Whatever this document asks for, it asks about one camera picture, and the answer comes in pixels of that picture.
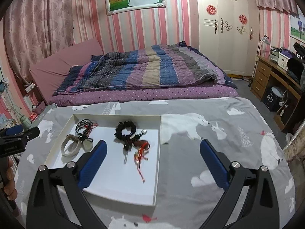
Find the person left hand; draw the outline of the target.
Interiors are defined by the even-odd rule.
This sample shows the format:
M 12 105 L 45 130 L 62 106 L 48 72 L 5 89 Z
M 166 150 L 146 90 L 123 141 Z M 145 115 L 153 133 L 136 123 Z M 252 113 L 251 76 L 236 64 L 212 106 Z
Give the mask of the person left hand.
M 8 179 L 8 183 L 4 186 L 4 192 L 7 194 L 7 198 L 10 201 L 14 201 L 17 198 L 17 190 L 15 189 L 15 181 L 14 181 L 14 172 L 12 170 L 14 162 L 9 158 L 8 159 L 8 168 L 6 170 L 6 177 Z

